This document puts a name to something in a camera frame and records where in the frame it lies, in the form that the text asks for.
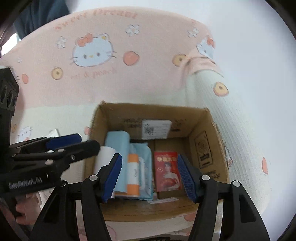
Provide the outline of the person's left hand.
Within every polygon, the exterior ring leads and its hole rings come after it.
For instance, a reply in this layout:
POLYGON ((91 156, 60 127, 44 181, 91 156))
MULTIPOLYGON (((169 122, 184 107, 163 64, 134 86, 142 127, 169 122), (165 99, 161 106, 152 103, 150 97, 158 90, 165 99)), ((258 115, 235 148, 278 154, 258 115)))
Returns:
POLYGON ((29 193, 16 197, 16 211, 21 215, 16 217, 20 225, 34 225, 41 212, 41 197, 39 193, 29 193))

